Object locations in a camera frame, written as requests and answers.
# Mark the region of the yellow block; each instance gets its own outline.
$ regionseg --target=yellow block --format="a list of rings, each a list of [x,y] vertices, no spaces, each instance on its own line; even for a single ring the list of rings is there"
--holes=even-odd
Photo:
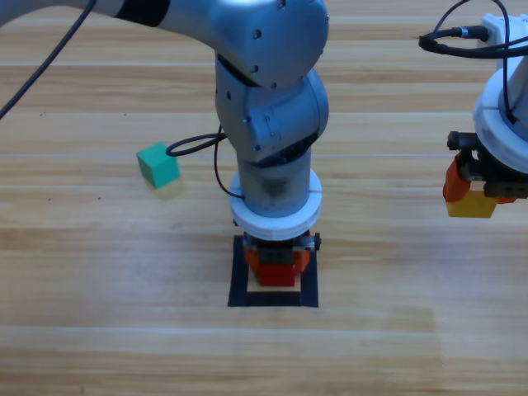
[[[450,217],[489,219],[492,217],[498,197],[484,196],[484,191],[470,191],[458,202],[446,202]]]

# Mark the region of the green cube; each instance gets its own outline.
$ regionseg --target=green cube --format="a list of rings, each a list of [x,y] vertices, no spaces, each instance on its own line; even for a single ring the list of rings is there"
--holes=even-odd
[[[175,157],[165,154],[167,146],[157,143],[137,153],[139,168],[143,177],[154,188],[161,188],[180,177],[180,168]]]

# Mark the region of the gray robot arm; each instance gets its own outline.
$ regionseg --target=gray robot arm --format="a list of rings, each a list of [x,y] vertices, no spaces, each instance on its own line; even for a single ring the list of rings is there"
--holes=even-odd
[[[0,0],[0,26],[42,7],[87,3]],[[303,207],[310,147],[329,112],[313,69],[328,38],[323,0],[98,0],[94,12],[187,35],[214,49],[216,109],[237,152],[247,207],[274,218]]]

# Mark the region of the wooden table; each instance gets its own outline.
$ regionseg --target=wooden table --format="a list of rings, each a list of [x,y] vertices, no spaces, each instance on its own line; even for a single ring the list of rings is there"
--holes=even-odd
[[[212,151],[161,191],[139,174],[140,149],[216,131],[213,51],[90,16],[0,124],[0,395],[527,395],[528,208],[450,219],[441,195],[494,70],[417,47],[451,3],[328,0],[319,309],[227,307]],[[77,15],[0,30],[1,103]]]

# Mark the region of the black square outline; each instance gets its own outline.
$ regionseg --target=black square outline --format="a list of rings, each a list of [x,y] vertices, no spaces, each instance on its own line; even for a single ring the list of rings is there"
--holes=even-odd
[[[229,307],[310,307],[318,308],[317,254],[310,254],[310,262],[300,277],[300,291],[248,291],[249,267],[243,256],[243,237],[233,241],[233,269]]]

